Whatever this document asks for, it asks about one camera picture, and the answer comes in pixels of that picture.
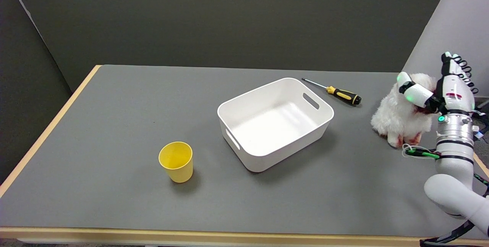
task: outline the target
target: green cable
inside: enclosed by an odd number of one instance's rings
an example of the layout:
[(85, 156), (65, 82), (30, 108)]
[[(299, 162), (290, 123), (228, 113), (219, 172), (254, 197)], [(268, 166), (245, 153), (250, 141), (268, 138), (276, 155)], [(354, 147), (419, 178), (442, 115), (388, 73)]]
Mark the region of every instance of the green cable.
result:
[[(415, 153), (417, 151), (416, 150), (407, 150), (406, 152), (407, 153)], [(439, 155), (435, 155), (434, 153), (422, 152), (421, 155), (423, 155), (424, 157), (430, 157), (430, 158), (434, 158), (434, 159), (440, 158)]]
[(424, 153), (422, 153), (422, 155), (424, 155), (425, 157), (430, 157), (430, 158), (434, 158), (434, 159), (440, 158), (439, 155), (435, 155), (434, 153), (426, 153), (426, 152), (424, 152)]

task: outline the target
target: wooden table edge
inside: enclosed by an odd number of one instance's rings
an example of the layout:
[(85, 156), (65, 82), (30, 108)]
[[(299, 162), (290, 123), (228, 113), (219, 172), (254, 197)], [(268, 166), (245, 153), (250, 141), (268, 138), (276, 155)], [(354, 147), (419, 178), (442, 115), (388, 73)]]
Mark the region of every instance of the wooden table edge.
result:
[[(14, 180), (34, 156), (47, 136), (63, 118), (70, 106), (75, 102), (84, 87), (102, 65), (96, 65), (51, 123), (42, 132), (26, 155), (17, 164), (11, 174), (0, 186), (0, 198), (12, 185)], [(474, 153), (474, 159), (489, 176), (489, 170)], [(369, 245), (369, 246), (418, 246), (419, 239), (415, 237), (392, 236), (356, 236), (356, 235), (316, 235), (316, 234), (271, 234), (271, 233), (232, 233), (232, 232), (195, 232), (195, 231), (153, 231), (128, 229), (99, 229), (99, 228), (29, 228), (29, 227), (0, 227), (0, 238), (26, 239), (84, 239), (93, 242), (106, 241), (141, 241), (141, 242), (206, 242), (234, 244), (281, 244), (281, 245)], [(479, 244), (489, 246), (486, 240), (458, 240), (458, 244)]]
[[(420, 238), (365, 235), (320, 235), (277, 233), (233, 233), (196, 231), (155, 231), (102, 228), (16, 228), (1, 227), (0, 238), (42, 239), (43, 242), (170, 242), (175, 245), (349, 245), (349, 246), (419, 246)], [(487, 240), (459, 239), (459, 245), (489, 246)]]

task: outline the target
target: white plush toy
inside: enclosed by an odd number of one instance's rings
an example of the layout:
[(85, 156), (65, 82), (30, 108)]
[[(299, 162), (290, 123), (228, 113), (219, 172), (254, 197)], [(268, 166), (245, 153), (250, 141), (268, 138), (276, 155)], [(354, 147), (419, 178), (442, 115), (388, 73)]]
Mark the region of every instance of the white plush toy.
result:
[[(435, 78), (424, 73), (411, 74), (411, 79), (434, 92)], [(415, 106), (399, 93), (398, 84), (381, 101), (380, 107), (372, 116), (372, 127), (395, 148), (403, 143), (418, 145), (421, 135), (431, 129), (431, 113)]]

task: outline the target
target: gray wall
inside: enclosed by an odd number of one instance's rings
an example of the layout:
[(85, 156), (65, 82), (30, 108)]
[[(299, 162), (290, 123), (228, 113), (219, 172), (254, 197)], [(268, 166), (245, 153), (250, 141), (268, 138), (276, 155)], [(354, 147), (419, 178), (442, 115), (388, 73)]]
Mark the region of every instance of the gray wall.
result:
[(0, 184), (70, 97), (18, 0), (0, 0)]
[(439, 0), (23, 0), (75, 89), (96, 64), (400, 71)]
[(476, 96), (489, 97), (489, 1), (440, 0), (405, 71), (440, 77), (440, 55), (461, 55), (472, 67)]

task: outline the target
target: yellow cup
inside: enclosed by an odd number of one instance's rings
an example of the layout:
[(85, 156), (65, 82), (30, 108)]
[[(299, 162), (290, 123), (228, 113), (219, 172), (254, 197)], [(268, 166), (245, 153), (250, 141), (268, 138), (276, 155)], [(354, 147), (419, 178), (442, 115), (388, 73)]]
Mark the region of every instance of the yellow cup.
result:
[(194, 173), (192, 148), (185, 142), (173, 142), (164, 146), (158, 155), (161, 166), (177, 183), (189, 180)]

